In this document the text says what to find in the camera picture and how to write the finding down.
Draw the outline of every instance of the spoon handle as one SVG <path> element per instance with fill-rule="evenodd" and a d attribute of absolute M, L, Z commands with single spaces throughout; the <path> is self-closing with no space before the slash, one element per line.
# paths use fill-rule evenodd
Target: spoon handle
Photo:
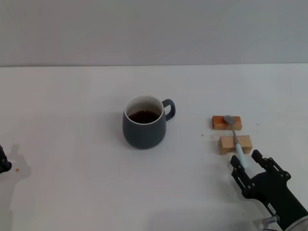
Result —
<path fill-rule="evenodd" d="M 245 155 L 243 153 L 243 150 L 242 150 L 242 147 L 241 147 L 240 143 L 237 143 L 235 145 L 235 148 L 236 148 L 237 153 L 239 154 L 239 159 L 240 159 L 240 162 L 241 162 L 242 166 L 245 169 L 247 169 L 248 168 L 248 162 L 247 162 L 246 157 L 245 157 Z"/>
<path fill-rule="evenodd" d="M 236 134 L 235 134 L 235 131 L 234 131 L 234 126 L 232 126 L 232 133 L 233 133 L 233 139 L 234 139 L 234 143 L 238 143 L 239 142 L 239 140 L 237 139 L 237 136 L 236 136 Z"/>

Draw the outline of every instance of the dark liquid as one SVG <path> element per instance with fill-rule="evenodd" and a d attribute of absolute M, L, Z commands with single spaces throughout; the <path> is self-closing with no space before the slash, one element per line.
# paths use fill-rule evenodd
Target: dark liquid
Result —
<path fill-rule="evenodd" d="M 159 118 L 159 115 L 151 111 L 139 111 L 129 116 L 129 118 L 140 124 L 152 123 Z"/>

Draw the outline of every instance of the metal spoon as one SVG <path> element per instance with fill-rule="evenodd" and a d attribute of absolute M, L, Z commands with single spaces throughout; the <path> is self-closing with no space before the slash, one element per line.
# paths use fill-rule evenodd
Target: metal spoon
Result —
<path fill-rule="evenodd" d="M 247 169 L 248 168 L 248 162 L 246 160 L 246 157 L 244 155 L 244 152 L 242 150 L 242 147 L 237 139 L 237 136 L 235 134 L 234 131 L 234 124 L 235 124 L 235 118 L 231 115 L 226 115 L 223 117 L 223 119 L 232 126 L 232 133 L 233 133 L 233 138 L 234 138 L 234 142 L 235 142 L 235 148 L 237 153 L 239 154 L 239 159 L 241 161 L 242 166 Z"/>

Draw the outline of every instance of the dark gray mug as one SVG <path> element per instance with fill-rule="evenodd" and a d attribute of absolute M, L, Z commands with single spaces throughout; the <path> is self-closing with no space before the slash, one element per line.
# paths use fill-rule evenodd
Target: dark gray mug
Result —
<path fill-rule="evenodd" d="M 164 108 L 171 106 L 165 115 Z M 157 114 L 158 119 L 150 123 L 138 123 L 130 119 L 140 111 L 150 111 Z M 175 105 L 172 100 L 159 101 L 150 95 L 138 96 L 131 99 L 123 112 L 123 134 L 131 146 L 139 149 L 152 148 L 160 143 L 166 133 L 166 121 L 175 115 Z"/>

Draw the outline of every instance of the table surface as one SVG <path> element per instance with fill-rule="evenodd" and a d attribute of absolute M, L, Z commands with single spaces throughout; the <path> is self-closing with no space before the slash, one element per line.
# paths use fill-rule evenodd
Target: table surface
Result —
<path fill-rule="evenodd" d="M 257 230 L 270 216 L 244 199 L 213 115 L 241 116 L 255 149 L 292 178 L 308 207 L 308 64 L 0 68 L 2 231 Z M 164 140 L 130 147 L 133 96 L 175 102 Z M 262 172 L 250 156 L 249 176 Z"/>

